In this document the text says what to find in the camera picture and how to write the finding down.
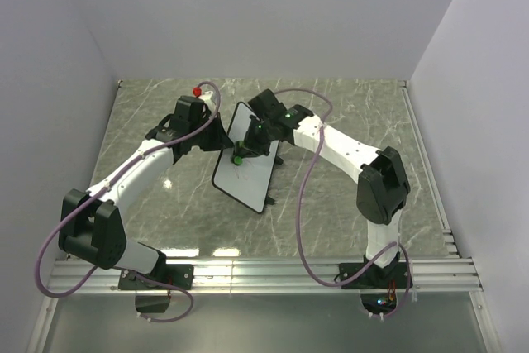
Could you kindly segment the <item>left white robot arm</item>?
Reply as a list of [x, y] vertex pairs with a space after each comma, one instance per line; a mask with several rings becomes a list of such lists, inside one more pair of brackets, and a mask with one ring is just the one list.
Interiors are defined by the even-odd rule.
[[139, 195], [193, 147], [219, 151], [232, 145], [217, 114], [175, 113], [151, 129], [133, 155], [86, 191], [73, 189], [63, 200], [58, 246], [95, 267], [138, 273], [149, 289], [167, 279], [165, 254], [127, 237], [124, 218]]

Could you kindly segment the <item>white board black frame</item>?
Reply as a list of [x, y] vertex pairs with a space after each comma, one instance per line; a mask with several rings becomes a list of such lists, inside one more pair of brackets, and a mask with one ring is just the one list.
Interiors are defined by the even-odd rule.
[[271, 143], [268, 155], [231, 161], [238, 141], [242, 141], [250, 126], [254, 113], [250, 107], [238, 102], [231, 118], [227, 135], [233, 142], [232, 148], [223, 150], [213, 171], [212, 184], [215, 188], [244, 204], [252, 211], [262, 213], [275, 200], [269, 195], [269, 186], [277, 158], [279, 142]]

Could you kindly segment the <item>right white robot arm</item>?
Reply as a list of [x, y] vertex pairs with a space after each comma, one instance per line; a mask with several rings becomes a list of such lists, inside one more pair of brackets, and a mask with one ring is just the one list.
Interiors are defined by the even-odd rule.
[[368, 227], [365, 278], [384, 286], [400, 260], [400, 220], [411, 191], [398, 151], [365, 145], [295, 105], [274, 115], [251, 116], [244, 139], [234, 144], [231, 162], [241, 165], [245, 158], [265, 156], [275, 141], [310, 150], [314, 160], [323, 158], [357, 185], [356, 207]]

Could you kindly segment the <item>green whiteboard eraser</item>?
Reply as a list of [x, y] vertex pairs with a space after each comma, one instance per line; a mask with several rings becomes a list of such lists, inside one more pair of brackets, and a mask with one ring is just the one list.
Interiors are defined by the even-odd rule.
[[231, 155], [231, 162], [234, 165], [242, 165], [245, 154], [244, 141], [237, 141], [234, 144], [233, 152]]

